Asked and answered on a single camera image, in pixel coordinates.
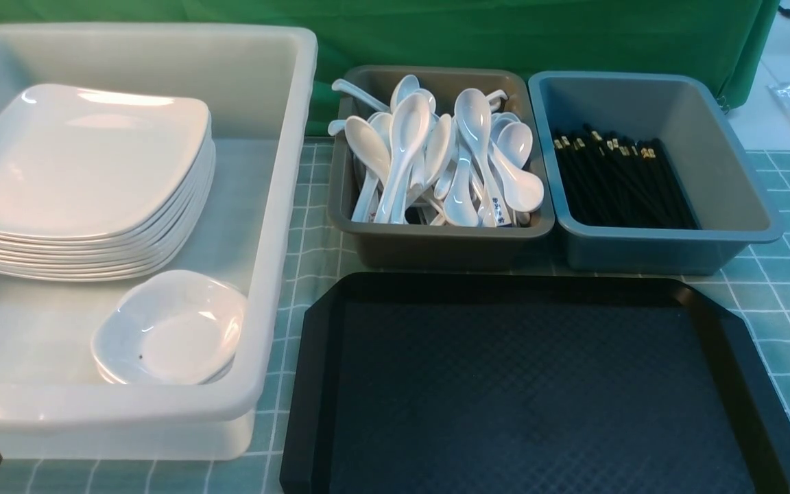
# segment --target small white dish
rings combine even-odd
[[[231,362],[245,306],[206,275],[163,272],[123,295],[91,351],[103,378],[122,384],[203,384]]]
[[[40,84],[0,113],[0,234],[112,237],[150,219],[206,137],[198,99]]]

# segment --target green fabric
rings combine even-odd
[[[333,79],[364,64],[684,74],[744,103],[778,0],[0,0],[0,23],[300,25],[319,38],[308,134]]]

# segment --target white ceramic spoon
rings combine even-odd
[[[352,116],[346,119],[346,141],[355,157],[364,163],[367,170],[361,193],[355,201],[352,212],[353,222],[367,222],[370,218],[370,205],[380,180],[386,181],[389,175],[389,150],[383,138],[363,119]]]
[[[371,113],[371,115],[368,117],[368,123],[373,122],[373,119],[375,119],[377,116],[384,114],[385,113],[383,112]],[[344,128],[346,128],[345,119],[336,119],[336,121],[331,121],[331,123],[329,123],[328,125],[328,135],[330,135],[330,137],[335,137],[335,135],[338,135],[340,132],[343,132]]]
[[[344,128],[346,128],[346,121],[341,121],[341,119],[338,119],[338,121],[331,121],[328,125],[328,135],[330,135],[330,137],[335,137],[335,135],[343,132]]]
[[[388,112],[389,110],[389,106],[386,106],[385,103],[373,96],[370,96],[367,91],[345,79],[337,79],[336,81],[332,82],[331,88],[338,93],[349,94],[349,96],[354,97],[364,104],[367,104],[367,106],[373,108],[375,112]]]
[[[451,162],[455,150],[455,128],[453,118],[449,115],[441,116],[437,125],[429,135],[429,143],[426,147],[426,176],[424,178],[425,187],[441,178],[444,167]]]
[[[422,150],[430,123],[429,101],[421,94],[411,94],[395,109],[392,115],[392,165],[374,222],[391,222],[399,195],[401,200],[407,200],[410,165],[414,156]],[[395,215],[395,220],[403,221],[403,216],[404,210],[401,210]]]
[[[507,101],[507,93],[501,89],[498,89],[490,94],[487,94],[486,100],[490,103],[490,110],[492,112],[496,112],[496,110],[501,109],[502,103]]]
[[[477,168],[480,169],[484,192],[481,201],[486,201],[486,206],[493,212],[493,224],[485,222],[485,226],[509,226],[511,218],[490,169],[489,147],[492,112],[486,96],[474,88],[459,93],[457,100],[455,100],[455,119],[459,126],[459,132],[471,150],[471,154],[474,154]]]
[[[433,191],[433,195],[435,195],[436,200],[444,200],[444,198],[447,197],[447,193],[453,185],[454,175],[455,163],[453,160],[451,160],[451,162],[444,166],[444,171],[442,172],[441,177],[439,177],[438,181],[435,183],[435,191]]]
[[[427,196],[426,191],[441,177],[444,164],[451,162],[454,147],[453,119],[449,115],[443,115],[438,125],[429,133],[429,140],[426,144],[425,168],[423,169],[424,175],[420,179],[420,186],[417,188],[411,187],[411,190],[408,191],[407,204],[413,204],[420,197],[424,197],[429,202],[435,199]]]
[[[383,138],[383,144],[386,144],[386,150],[392,152],[392,114],[383,112],[374,113],[370,115],[368,123],[376,130],[376,133]]]
[[[471,152],[464,143],[458,143],[458,159],[455,166],[453,184],[444,199],[444,217],[451,225],[460,227],[476,227],[479,223],[477,211],[471,204],[468,191],[470,182]]]
[[[492,143],[490,158],[499,170],[505,202],[520,213],[530,213],[538,209],[544,200],[544,185],[534,173],[523,171],[524,163],[532,150],[532,130],[520,122],[512,122],[501,131],[499,143]]]
[[[423,88],[419,88],[418,90],[416,90],[414,92],[415,93],[419,93],[422,96],[426,97],[426,99],[429,101],[429,110],[431,110],[432,113],[435,113],[436,110],[438,110],[438,102],[435,99],[435,95],[432,94],[432,91],[429,91],[429,90],[423,89]]]
[[[416,93],[419,88],[420,81],[416,78],[416,75],[407,74],[401,78],[401,81],[395,84],[395,91],[392,91],[392,96],[389,98],[389,107],[392,107],[392,112],[394,113],[398,105],[404,101],[406,97]]]

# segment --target gray plastic tray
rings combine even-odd
[[[370,94],[388,101],[395,85],[404,75],[414,74],[422,87],[437,98],[439,113],[453,112],[455,98],[466,88],[484,93],[501,89],[508,94],[505,110],[516,113],[533,132],[535,117],[523,79],[510,72],[480,69],[439,69],[429,67],[364,66],[352,69],[345,79]],[[373,113],[354,98],[344,96],[339,118]],[[328,216],[340,231],[353,235],[358,256],[367,266],[400,269],[441,269],[496,271],[508,269],[520,248],[531,240],[544,237],[554,225],[551,199],[545,197],[539,211],[532,213],[527,228],[464,228],[454,226],[386,225],[352,222],[352,210],[361,182],[355,175],[352,152],[343,135],[338,135],[333,150]],[[535,135],[529,155],[529,171],[535,173],[548,189],[542,152]]]
[[[782,235],[780,216],[709,90],[680,75],[540,72],[529,79],[549,193],[572,269],[711,274],[749,244]],[[551,129],[584,123],[636,140],[661,138],[698,231],[612,228],[576,221],[566,203]]]

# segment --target white bowl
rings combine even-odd
[[[130,290],[94,333],[101,375],[122,384],[203,384],[231,362],[246,298],[191,271]]]

